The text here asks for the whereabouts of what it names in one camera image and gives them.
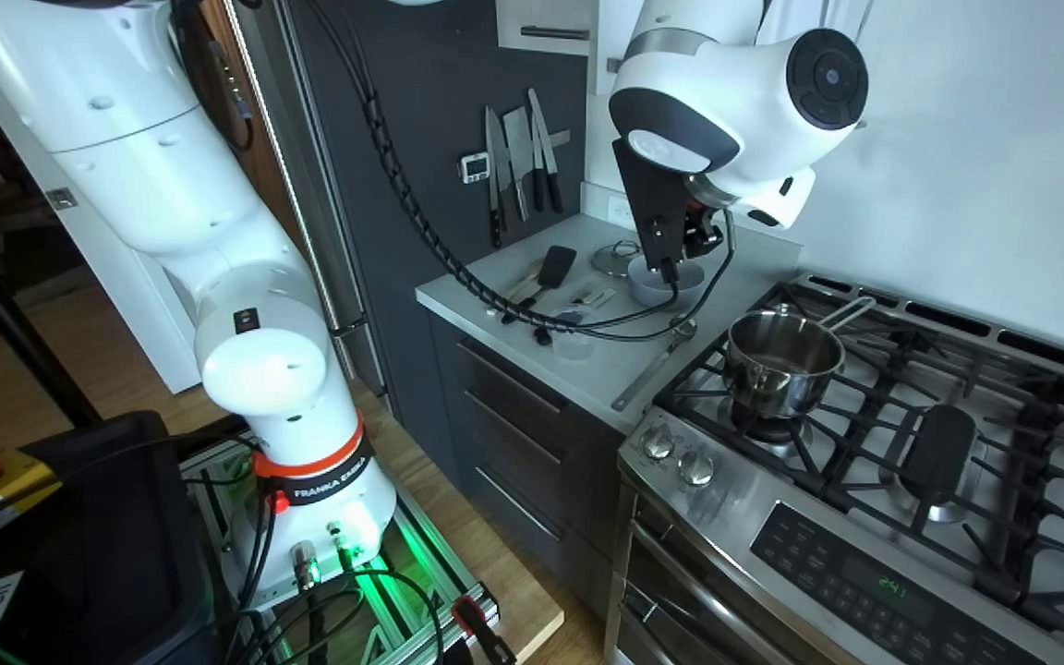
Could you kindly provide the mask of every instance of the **oven handle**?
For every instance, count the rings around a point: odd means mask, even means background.
[[[761,663],[792,663],[775,649],[755,624],[745,624],[737,610],[729,610],[717,596],[708,596],[644,523],[637,527],[637,543],[676,575],[722,624],[733,629]]]

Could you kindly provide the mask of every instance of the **oven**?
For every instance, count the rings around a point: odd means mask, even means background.
[[[819,632],[796,632],[742,590],[737,568],[646,495],[628,495],[626,575],[615,582],[610,663],[843,663]]]
[[[759,312],[856,296],[797,420],[722,335],[622,443],[610,663],[1064,663],[1064,351],[817,278]]]

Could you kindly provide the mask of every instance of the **oven door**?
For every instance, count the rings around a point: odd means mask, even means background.
[[[626,582],[617,582],[617,655],[626,663],[851,663],[832,643],[797,640],[733,582],[702,543],[651,523],[646,514],[641,501]]]

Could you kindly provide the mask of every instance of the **pot handle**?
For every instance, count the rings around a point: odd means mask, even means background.
[[[874,308],[877,308],[874,296],[856,296],[856,300],[835,308],[832,313],[825,313],[819,324],[825,324],[829,332],[835,332],[835,329],[843,329],[843,324],[865,318]]]

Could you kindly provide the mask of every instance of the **orange band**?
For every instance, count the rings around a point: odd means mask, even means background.
[[[345,448],[337,448],[334,453],[326,453],[319,463],[274,467],[268,453],[250,453],[250,474],[259,474],[259,475],[319,475],[319,474],[345,467],[360,443],[364,443],[364,420],[356,420],[356,432],[350,432],[350,441],[345,441]]]

